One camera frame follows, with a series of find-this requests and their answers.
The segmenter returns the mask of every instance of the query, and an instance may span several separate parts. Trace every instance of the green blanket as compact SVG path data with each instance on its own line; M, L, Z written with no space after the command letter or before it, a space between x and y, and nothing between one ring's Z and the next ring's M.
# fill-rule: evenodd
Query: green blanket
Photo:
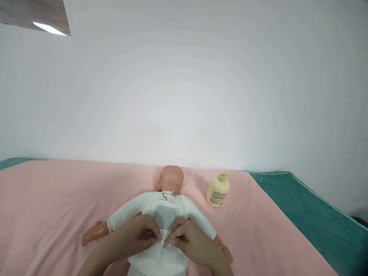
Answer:
M0 170L29 160L0 161ZM339 275L368 275L367 228L320 198L291 172L250 174Z

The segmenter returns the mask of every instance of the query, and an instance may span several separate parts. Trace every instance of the ceiling light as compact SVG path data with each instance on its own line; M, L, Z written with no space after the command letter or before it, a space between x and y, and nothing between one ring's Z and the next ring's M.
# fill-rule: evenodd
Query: ceiling light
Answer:
M49 33L54 33L56 35L64 35L62 32L59 32L57 29L49 26L49 25L45 25L45 24L40 24L40 23L36 23L34 22L33 24L35 24L37 27L40 27L41 29L44 29L45 31L48 31Z

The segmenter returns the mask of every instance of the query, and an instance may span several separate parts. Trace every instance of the baby doll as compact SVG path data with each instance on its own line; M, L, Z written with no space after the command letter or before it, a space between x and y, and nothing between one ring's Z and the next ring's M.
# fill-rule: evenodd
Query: baby doll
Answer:
M98 221L83 235L82 244L101 238L115 231L137 214L154 217L160 227L162 241L148 250L128 258L131 264L128 276L133 275L185 275L188 258L178 248L163 243L171 233L175 221L180 218L193 220L214 240L230 262L233 257L224 246L216 231L196 205L185 195L178 194L184 180L184 173L178 166L165 166L156 184L157 192L141 194L117 210L107 221Z

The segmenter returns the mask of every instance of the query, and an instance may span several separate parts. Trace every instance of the lotion bottle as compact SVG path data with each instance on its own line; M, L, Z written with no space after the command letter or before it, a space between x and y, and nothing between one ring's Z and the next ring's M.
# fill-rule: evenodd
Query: lotion bottle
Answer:
M206 198L209 204L220 207L230 190L230 183L227 180L227 172L221 172L215 176L208 186Z

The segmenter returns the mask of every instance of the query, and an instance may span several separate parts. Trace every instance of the pink towel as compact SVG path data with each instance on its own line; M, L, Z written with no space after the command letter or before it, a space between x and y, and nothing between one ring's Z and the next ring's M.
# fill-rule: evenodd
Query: pink towel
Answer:
M100 240L85 230L131 198L154 190L161 168L81 161L29 161L0 171L0 275L75 275ZM220 208L205 198L218 171L183 169L181 193L211 222L234 257L235 275L336 275L246 172L232 171ZM126 275L126 261L105 275ZM192 262L188 275L210 275Z

